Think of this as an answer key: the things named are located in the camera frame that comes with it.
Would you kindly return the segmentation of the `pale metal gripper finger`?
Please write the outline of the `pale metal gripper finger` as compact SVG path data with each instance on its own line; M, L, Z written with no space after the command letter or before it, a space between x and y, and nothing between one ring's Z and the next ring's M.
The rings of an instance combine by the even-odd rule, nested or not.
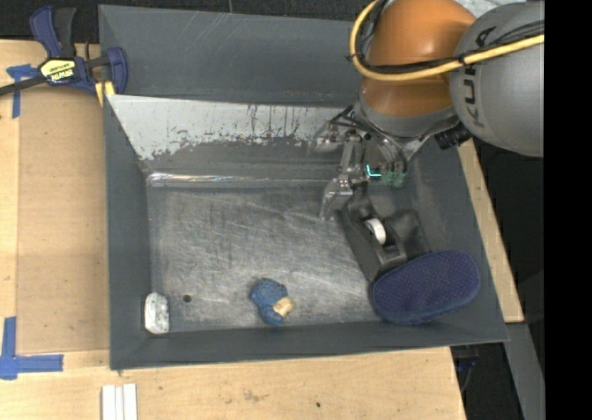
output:
M370 214L371 200L368 179L358 179L350 185L351 195L346 198L341 212L351 214Z
M323 191L320 217L329 220L341 210L352 196L352 187L347 177L339 176L330 180Z

